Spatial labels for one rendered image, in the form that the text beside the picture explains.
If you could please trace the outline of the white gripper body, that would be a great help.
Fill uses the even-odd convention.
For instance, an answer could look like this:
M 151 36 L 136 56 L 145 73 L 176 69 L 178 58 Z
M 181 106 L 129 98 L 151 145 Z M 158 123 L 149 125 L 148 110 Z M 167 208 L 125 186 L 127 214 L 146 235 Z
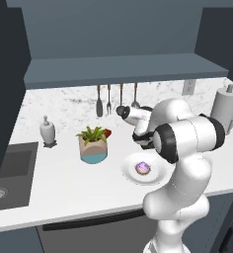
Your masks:
M 139 144 L 142 149 L 153 149 L 153 131 L 148 131 L 145 134 L 137 135 L 135 132 L 132 134 L 132 139 L 135 143 Z

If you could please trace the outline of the dark base cabinet door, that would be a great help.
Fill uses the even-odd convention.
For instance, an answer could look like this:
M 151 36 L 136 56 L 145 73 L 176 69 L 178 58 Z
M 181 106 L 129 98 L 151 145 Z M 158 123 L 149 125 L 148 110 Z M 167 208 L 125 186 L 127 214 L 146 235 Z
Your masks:
M 220 253 L 233 220 L 233 193 L 208 197 L 209 213 L 193 223 L 183 241 L 191 253 Z

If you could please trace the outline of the dark tall cabinet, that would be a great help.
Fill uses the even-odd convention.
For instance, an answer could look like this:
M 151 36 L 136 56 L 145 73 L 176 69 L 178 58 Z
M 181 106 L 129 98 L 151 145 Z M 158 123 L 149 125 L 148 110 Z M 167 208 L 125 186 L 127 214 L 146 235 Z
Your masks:
M 26 93 L 31 54 L 21 8 L 0 0 L 0 168 Z

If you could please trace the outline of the grey-blue base cabinet door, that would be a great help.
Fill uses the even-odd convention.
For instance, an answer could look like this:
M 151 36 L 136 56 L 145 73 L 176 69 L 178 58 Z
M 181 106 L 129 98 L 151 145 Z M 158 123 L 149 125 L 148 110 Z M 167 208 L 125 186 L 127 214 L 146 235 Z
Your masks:
M 0 253 L 44 253 L 35 227 L 0 232 Z

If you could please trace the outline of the purple frosted donut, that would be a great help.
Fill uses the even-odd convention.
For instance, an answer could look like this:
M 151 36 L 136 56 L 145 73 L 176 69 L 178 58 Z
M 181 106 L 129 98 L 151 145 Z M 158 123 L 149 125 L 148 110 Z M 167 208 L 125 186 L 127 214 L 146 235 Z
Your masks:
M 150 165 L 142 161 L 135 165 L 135 170 L 140 175 L 146 175 L 150 172 Z

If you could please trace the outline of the hanging metal spoon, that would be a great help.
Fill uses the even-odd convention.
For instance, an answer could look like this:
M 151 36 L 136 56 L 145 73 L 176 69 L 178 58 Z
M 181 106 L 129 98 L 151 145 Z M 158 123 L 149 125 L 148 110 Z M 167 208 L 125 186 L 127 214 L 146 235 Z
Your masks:
M 137 83 L 134 83 L 134 96 L 133 102 L 131 103 L 131 107 L 140 108 L 139 103 L 136 101 L 136 95 L 137 95 Z

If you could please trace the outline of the hanging metal fork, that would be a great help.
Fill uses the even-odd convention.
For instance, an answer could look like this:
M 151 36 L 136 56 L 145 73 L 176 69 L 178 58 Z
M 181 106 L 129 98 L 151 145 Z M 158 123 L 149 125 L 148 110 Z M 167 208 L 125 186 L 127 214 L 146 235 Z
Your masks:
M 108 112 L 108 115 L 112 113 L 112 103 L 111 103 L 111 84 L 108 84 L 108 102 L 107 102 L 107 112 Z

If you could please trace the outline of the potted green plant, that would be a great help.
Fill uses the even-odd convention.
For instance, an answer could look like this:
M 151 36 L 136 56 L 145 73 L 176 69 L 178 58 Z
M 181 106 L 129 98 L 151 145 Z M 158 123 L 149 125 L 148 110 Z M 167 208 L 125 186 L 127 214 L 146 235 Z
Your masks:
M 88 164 L 98 164 L 108 157 L 108 143 L 105 130 L 101 126 L 91 129 L 89 126 L 77 133 L 80 158 Z

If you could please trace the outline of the hanging black spatula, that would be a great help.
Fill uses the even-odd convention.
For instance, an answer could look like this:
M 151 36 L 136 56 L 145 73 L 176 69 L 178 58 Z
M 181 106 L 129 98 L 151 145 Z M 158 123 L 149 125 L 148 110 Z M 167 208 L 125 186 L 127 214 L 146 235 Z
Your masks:
M 103 102 L 101 100 L 101 89 L 100 85 L 97 85 L 98 99 L 96 105 L 97 116 L 100 118 L 103 116 Z

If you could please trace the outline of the grey soap dispenser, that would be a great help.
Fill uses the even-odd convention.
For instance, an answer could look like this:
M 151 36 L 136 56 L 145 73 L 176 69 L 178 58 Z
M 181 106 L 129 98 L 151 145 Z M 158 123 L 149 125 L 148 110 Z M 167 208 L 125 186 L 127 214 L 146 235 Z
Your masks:
M 48 120 L 47 116 L 43 117 L 43 122 L 39 126 L 39 132 L 45 147 L 53 147 L 56 144 L 55 126 Z

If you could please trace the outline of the grey dishwasher front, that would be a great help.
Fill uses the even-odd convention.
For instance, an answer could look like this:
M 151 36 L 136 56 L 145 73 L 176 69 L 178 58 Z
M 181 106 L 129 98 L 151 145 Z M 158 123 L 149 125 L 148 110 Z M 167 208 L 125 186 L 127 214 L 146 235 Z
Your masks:
M 145 215 L 107 224 L 43 231 L 37 227 L 44 253 L 142 253 L 157 222 Z

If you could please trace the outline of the dark grey sink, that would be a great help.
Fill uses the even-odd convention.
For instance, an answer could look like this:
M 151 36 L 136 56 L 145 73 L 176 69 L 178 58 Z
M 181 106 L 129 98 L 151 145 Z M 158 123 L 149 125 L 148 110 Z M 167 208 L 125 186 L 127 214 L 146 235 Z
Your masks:
M 7 147 L 0 168 L 0 211 L 29 204 L 38 146 L 28 142 Z

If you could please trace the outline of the white wall outlet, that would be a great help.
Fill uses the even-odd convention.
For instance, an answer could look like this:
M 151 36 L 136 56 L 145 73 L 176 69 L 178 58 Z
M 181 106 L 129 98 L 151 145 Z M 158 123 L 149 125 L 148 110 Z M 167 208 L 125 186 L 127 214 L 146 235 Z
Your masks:
M 186 80 L 184 82 L 182 95 L 183 96 L 192 95 L 194 93 L 195 83 L 196 83 L 195 79 Z

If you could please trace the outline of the grey-blue wall cabinet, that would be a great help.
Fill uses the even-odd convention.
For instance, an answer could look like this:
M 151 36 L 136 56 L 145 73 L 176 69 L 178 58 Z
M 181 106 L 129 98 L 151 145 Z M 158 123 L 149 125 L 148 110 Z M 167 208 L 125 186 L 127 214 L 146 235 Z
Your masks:
M 194 52 L 203 0 L 7 0 L 22 10 L 26 88 L 216 78 Z

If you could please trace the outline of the dark wall cabinet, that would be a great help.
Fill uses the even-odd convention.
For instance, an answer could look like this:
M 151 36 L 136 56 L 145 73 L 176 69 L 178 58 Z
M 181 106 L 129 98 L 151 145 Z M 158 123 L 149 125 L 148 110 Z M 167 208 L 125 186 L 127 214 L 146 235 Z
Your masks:
M 233 81 L 233 8 L 204 8 L 194 52 L 227 69 Z

